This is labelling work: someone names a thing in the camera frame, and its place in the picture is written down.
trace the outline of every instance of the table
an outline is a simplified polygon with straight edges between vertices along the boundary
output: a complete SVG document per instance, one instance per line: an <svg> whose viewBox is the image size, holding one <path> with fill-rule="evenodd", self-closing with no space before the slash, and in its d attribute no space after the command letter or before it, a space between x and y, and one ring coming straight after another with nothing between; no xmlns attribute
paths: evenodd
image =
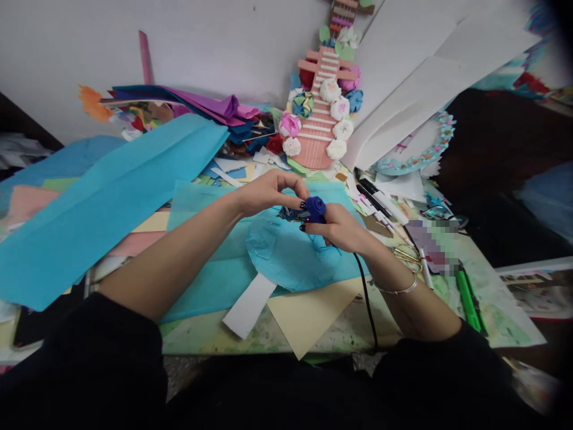
<svg viewBox="0 0 573 430"><path fill-rule="evenodd" d="M410 214L410 218L415 218L414 212ZM395 239L371 233L385 245L399 244ZM490 345L493 348L500 348L544 343L545 340L539 330L517 306L511 292L469 237L459 236L458 253L473 281L480 301L484 322L489 331ZM436 294L463 317L464 312L455 280L439 275L433 276L432 279ZM368 285L368 289L378 344L380 347L392 346L401 338L400 331L381 293L372 285ZM164 354L269 354L292 351L267 307L245 340L238 338L223 324L226 312L218 311L160 325ZM374 339L366 306L363 299L358 296L310 352L350 353L370 351L373 346Z"/></svg>

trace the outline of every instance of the black sleeve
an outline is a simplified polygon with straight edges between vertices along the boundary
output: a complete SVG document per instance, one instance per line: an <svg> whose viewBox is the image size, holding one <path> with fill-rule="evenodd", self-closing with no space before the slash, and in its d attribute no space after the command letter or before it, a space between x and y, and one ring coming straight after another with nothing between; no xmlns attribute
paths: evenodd
<svg viewBox="0 0 573 430"><path fill-rule="evenodd" d="M510 371L487 340L465 321L443 342L401 340L382 357L374 383L387 404L411 420L481 430L501 422L529 428L542 420L512 388Z"/></svg>
<svg viewBox="0 0 573 430"><path fill-rule="evenodd" d="M80 426L147 426L167 396L161 345L155 323L94 293L0 377L3 419L62 424L77 415Z"/></svg>

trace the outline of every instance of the left hand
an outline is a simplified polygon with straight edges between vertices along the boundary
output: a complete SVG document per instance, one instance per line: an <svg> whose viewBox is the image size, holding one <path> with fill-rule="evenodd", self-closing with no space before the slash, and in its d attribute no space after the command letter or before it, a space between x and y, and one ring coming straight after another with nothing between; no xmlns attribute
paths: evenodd
<svg viewBox="0 0 573 430"><path fill-rule="evenodd" d="M283 194L281 191L285 188L291 188L298 197ZM241 216L249 217L273 206L300 209L300 204L310 197L310 191L295 173L272 169L231 195L237 199Z"/></svg>

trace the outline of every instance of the floor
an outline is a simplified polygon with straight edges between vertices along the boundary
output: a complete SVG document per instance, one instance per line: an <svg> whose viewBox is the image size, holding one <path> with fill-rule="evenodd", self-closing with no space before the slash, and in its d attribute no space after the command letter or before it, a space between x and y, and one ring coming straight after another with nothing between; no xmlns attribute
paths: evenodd
<svg viewBox="0 0 573 430"><path fill-rule="evenodd" d="M383 352L377 352L374 355L354 353L352 354L354 368L356 370L364 369L372 376L383 354ZM205 360L208 360L208 357L164 357L163 365L169 377L167 401L193 381L201 372L201 362Z"/></svg>

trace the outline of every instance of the green marker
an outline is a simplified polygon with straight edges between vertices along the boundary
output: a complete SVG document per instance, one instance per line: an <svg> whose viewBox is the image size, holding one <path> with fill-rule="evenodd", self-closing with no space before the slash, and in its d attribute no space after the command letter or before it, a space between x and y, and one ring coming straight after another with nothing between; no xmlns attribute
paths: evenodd
<svg viewBox="0 0 573 430"><path fill-rule="evenodd" d="M479 301L476 298L470 277L460 262L460 270L456 272L455 279L460 290L461 303L466 313L466 321L478 333L487 336L488 332L483 323L482 313L479 309Z"/></svg>

